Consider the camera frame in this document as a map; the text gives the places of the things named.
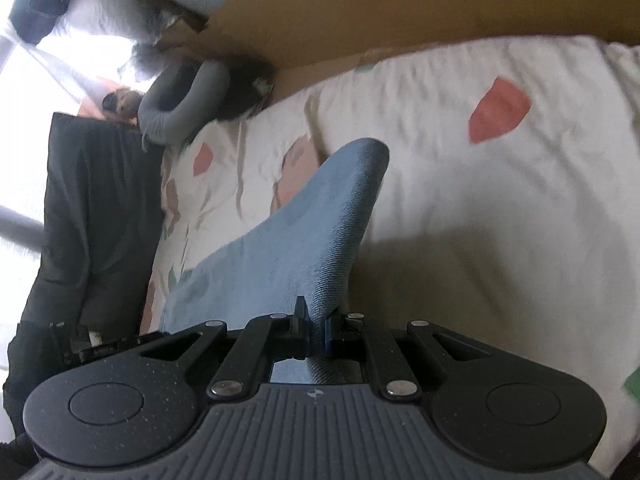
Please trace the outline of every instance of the wrinkled fabric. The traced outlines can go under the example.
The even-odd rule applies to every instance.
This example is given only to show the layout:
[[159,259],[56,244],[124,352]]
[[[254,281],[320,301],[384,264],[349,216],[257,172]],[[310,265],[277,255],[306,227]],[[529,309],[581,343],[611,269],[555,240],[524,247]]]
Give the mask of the wrinkled fabric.
[[292,314],[304,296],[312,356],[276,364],[272,381],[341,383],[351,370],[324,358],[323,325],[347,292],[349,271],[388,164],[382,142],[361,139],[331,156],[287,205],[183,274],[169,296],[163,330],[209,319],[230,329],[257,316]]
[[640,434],[622,389],[640,365],[638,117],[640,48],[595,38],[495,38],[359,67],[234,130],[203,128],[214,153],[213,140],[229,148],[190,185],[194,153],[175,157],[180,211],[196,218],[205,195],[221,206],[158,260],[179,276],[182,254],[199,262],[221,246],[210,240],[268,218],[300,135],[328,154],[379,139],[391,158],[350,309],[392,328],[429,319],[584,380],[607,408],[591,464],[609,475]]

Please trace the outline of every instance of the black mechanical arm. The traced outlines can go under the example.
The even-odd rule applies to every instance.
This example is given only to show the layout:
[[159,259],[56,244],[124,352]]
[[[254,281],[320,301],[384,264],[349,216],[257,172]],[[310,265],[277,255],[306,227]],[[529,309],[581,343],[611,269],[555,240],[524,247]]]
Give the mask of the black mechanical arm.
[[335,312],[326,355],[363,382],[270,383],[309,332],[298,298],[243,330],[212,320],[68,356],[26,402],[43,457],[26,478],[601,478],[586,460],[606,413],[582,381],[425,320]]

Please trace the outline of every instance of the gray pillow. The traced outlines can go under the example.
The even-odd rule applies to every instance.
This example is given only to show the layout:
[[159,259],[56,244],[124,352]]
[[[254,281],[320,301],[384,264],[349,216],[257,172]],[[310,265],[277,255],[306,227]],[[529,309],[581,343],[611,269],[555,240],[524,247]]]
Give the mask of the gray pillow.
[[163,149],[124,124],[54,114],[40,270],[22,320],[137,333],[162,227]]
[[164,70],[142,98],[138,124],[154,144],[181,144],[216,118],[229,88],[226,66],[215,60],[191,61]]

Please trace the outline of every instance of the bed sheet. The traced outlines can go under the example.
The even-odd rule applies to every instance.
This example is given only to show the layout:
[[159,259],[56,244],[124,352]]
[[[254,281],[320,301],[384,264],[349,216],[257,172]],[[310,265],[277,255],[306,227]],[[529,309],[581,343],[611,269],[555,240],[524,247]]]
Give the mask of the bed sheet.
[[391,160],[351,309],[390,326],[427,318],[587,381],[609,415],[591,463],[610,474],[640,421],[622,389],[640,365],[639,111],[640,52],[587,37],[480,40],[360,67],[207,126],[170,173],[195,172],[205,137],[219,167],[174,200],[198,211],[215,187],[226,202],[188,222],[186,244],[161,242],[156,264],[175,282],[164,261],[189,268],[267,218],[295,139],[325,153],[380,139]]

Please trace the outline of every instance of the metal rivet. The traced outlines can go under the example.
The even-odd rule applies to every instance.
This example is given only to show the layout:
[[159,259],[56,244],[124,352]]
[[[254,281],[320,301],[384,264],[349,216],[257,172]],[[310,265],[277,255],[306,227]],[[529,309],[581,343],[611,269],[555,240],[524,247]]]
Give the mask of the metal rivet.
[[391,381],[386,385],[386,392],[395,397],[407,397],[418,391],[418,386],[411,381]]
[[230,397],[242,393],[242,384],[238,381],[218,381],[211,385],[211,393],[221,397]]

